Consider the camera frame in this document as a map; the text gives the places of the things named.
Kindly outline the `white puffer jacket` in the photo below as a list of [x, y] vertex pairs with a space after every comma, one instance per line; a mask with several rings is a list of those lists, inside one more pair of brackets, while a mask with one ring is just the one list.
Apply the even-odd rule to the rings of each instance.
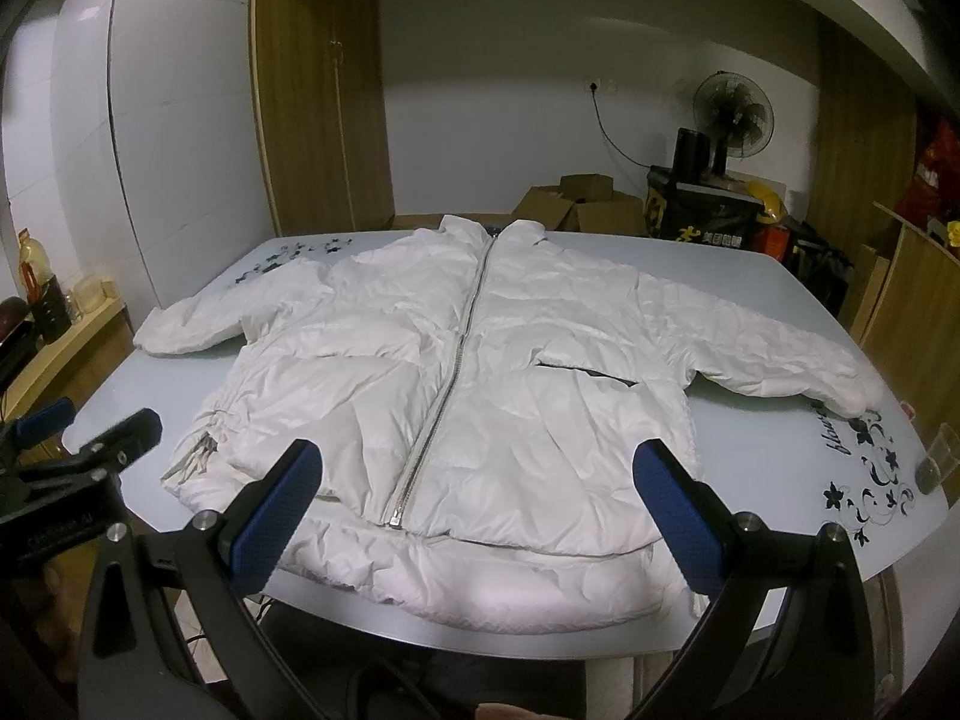
[[634, 266], [448, 216], [335, 263], [299, 259], [151, 312], [135, 343], [242, 346], [164, 487], [224, 509], [298, 439], [322, 483], [283, 569], [460, 629], [582, 631], [683, 587], [633, 484], [658, 439], [701, 468], [708, 379], [835, 415], [884, 385], [841, 344]]

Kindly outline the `wooden side cabinet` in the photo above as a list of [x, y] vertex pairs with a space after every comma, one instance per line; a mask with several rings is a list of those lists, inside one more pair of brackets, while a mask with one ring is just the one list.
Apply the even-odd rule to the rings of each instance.
[[2, 395], [2, 419], [32, 415], [67, 397], [76, 410], [93, 397], [133, 351], [133, 332], [121, 298], [107, 298], [55, 343], [39, 349]]

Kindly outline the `dark soy sauce bottle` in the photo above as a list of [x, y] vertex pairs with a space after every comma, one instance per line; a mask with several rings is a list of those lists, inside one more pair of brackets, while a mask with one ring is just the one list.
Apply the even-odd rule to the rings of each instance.
[[45, 344], [55, 343], [70, 330], [70, 312], [57, 278], [50, 278], [41, 288], [39, 298], [32, 303], [32, 316]]

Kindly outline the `cooking oil bottle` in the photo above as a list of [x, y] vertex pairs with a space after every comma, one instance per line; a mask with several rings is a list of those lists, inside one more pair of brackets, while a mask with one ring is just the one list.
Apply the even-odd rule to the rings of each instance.
[[18, 232], [20, 244], [20, 278], [26, 289], [29, 304], [41, 299], [46, 284], [52, 280], [52, 266], [46, 249], [31, 236], [27, 227]]

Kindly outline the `clear plastic cup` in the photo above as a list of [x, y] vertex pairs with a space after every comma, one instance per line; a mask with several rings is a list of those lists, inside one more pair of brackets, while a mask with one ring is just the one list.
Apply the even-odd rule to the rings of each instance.
[[942, 422], [926, 455], [916, 466], [914, 481], [921, 494], [931, 494], [957, 468], [958, 442], [960, 437], [957, 431], [950, 424]]

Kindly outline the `wooden cabinet at right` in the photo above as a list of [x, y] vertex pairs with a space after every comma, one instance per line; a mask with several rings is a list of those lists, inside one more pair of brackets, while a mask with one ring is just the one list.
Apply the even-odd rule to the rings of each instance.
[[900, 229], [859, 346], [929, 444], [942, 424], [958, 429], [958, 259], [891, 208], [875, 208]]

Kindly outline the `black yellow storage box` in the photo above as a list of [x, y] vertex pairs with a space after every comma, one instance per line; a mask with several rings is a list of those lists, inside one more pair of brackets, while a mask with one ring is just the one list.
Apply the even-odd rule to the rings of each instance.
[[757, 220], [763, 206], [745, 184], [690, 184], [675, 179], [667, 167], [654, 166], [646, 185], [646, 231], [656, 239], [752, 250], [758, 234], [773, 226]]

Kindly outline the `yellow object on box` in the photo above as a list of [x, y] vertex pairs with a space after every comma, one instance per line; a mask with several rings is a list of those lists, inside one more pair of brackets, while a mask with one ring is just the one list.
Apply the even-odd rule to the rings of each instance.
[[774, 188], [755, 179], [750, 179], [745, 183], [748, 195], [763, 206], [763, 210], [757, 215], [757, 220], [761, 224], [779, 224], [788, 215], [786, 205]]

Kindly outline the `open cardboard box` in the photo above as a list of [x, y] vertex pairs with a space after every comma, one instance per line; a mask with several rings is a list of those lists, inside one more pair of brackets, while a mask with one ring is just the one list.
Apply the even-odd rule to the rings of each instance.
[[644, 200], [620, 192], [604, 174], [569, 174], [556, 185], [531, 187], [511, 218], [537, 221], [547, 231], [646, 236]]

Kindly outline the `red bag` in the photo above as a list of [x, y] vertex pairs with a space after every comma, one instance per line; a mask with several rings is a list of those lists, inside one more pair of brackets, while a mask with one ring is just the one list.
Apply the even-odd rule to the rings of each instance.
[[910, 185], [895, 205], [895, 213], [926, 229], [934, 218], [958, 220], [958, 138], [947, 122], [940, 122], [934, 140], [919, 158]]

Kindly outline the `black standing fan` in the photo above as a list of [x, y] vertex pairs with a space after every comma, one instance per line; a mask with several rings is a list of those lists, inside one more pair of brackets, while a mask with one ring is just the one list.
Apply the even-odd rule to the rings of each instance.
[[750, 158], [761, 153], [775, 133], [770, 98], [754, 80], [732, 71], [709, 75], [693, 96], [697, 129], [713, 144], [709, 174], [724, 179], [731, 156]]

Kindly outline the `brown wooden wardrobe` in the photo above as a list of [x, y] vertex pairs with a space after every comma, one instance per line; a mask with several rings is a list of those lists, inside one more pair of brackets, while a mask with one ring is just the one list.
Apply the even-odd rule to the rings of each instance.
[[379, 0], [251, 0], [249, 43], [278, 234], [391, 226]]

